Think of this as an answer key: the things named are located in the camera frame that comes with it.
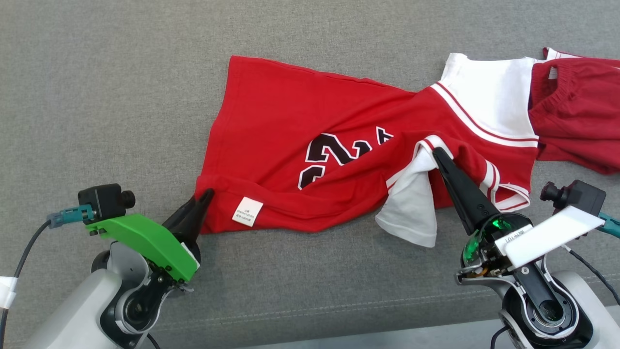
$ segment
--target green bracket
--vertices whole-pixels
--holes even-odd
[[[86,229],[99,230],[101,238],[112,238],[125,244],[157,266],[165,268],[176,281],[188,282],[198,270],[198,261],[168,229],[141,214],[102,220],[87,225]]]

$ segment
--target care label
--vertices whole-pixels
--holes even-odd
[[[241,203],[237,206],[237,210],[232,215],[232,220],[245,224],[248,227],[254,226],[256,216],[259,214],[260,209],[263,207],[263,203],[252,200],[249,197],[244,197]]]

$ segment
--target jersey number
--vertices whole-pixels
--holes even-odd
[[[384,129],[377,127],[377,143],[379,145],[387,142],[393,135],[387,133]],[[329,156],[332,155],[340,166],[350,163],[365,153],[370,152],[373,147],[366,140],[356,140],[353,142],[352,148],[355,155],[351,154],[343,145],[336,135],[320,134],[308,145],[306,152],[306,162],[309,163],[326,163]],[[302,190],[304,187],[314,182],[317,178],[325,175],[324,165],[311,165],[299,174],[299,184],[297,187]]]

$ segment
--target white stripe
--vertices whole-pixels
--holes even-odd
[[[500,186],[500,170],[493,163],[491,163],[491,166],[493,166],[493,170],[495,170],[495,186],[491,190],[496,192],[497,188]]]
[[[529,191],[527,189],[525,189],[522,186],[517,186],[514,184],[502,184],[503,186],[505,186],[506,188],[512,188],[516,191],[520,191],[523,195],[528,196],[529,197]]]
[[[456,101],[450,96],[450,94],[448,94],[443,88],[441,88],[441,86],[439,86],[438,84],[433,84],[431,85],[431,88],[433,88],[446,101],[446,103],[448,103],[448,105],[450,106],[452,111],[456,114],[456,116],[458,116],[459,119],[461,119],[461,121],[465,124],[465,126],[467,126],[478,137],[483,138],[493,143],[506,145],[508,147],[520,147],[520,148],[538,147],[538,141],[535,141],[535,140],[523,140],[519,138],[514,138],[515,140],[506,140],[506,139],[498,138],[494,135],[488,134],[487,132],[483,131],[480,128],[480,126],[474,124],[472,120],[469,119],[469,117],[465,114],[465,112],[461,109],[461,107],[458,106]],[[532,135],[529,138],[538,139],[538,136]]]
[[[515,195],[509,197],[508,199],[504,199],[498,202],[495,205],[498,210],[502,212],[512,212],[512,211],[524,209],[525,207],[529,206],[529,203],[530,203],[529,195],[525,195],[523,192],[521,192],[520,189],[524,190],[522,187],[512,186],[511,184],[500,184],[500,187],[510,190],[511,192],[515,193]]]
[[[454,159],[454,155],[452,154],[452,152],[450,151],[446,143],[444,143],[443,140],[439,138],[439,136],[430,135],[426,137],[425,140],[428,140],[435,148],[438,148],[438,147],[443,148],[448,154],[448,156],[450,156],[451,159]],[[433,150],[428,148],[427,143],[424,142],[424,140],[421,140],[415,144],[414,155],[411,158],[411,161],[413,161],[415,157],[418,155],[418,152],[420,151],[420,147],[424,147],[424,149],[426,149],[428,153],[433,153]],[[405,168],[401,169],[397,173],[394,173],[390,178],[387,179],[386,187],[388,188],[388,194],[391,192],[392,186],[394,185],[394,183],[396,183],[396,181],[402,176],[402,173],[403,171],[405,171]]]
[[[487,162],[487,173],[484,175],[484,179],[482,180],[482,183],[480,183],[480,191],[486,194],[489,188],[491,187],[491,185],[493,185],[494,171],[493,171],[493,164],[491,164],[489,160],[484,160],[484,161]]]
[[[386,181],[386,187],[389,188],[389,190],[392,190],[392,186],[394,185],[394,183],[396,183],[396,181],[402,176],[402,172],[405,171],[405,168],[403,168],[402,170],[398,171],[397,173],[394,173],[393,176],[391,176],[390,178],[387,179]]]

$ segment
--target red shorts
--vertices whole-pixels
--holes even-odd
[[[538,159],[617,173],[620,61],[553,52],[551,61],[535,64],[532,72],[529,115],[540,136]]]

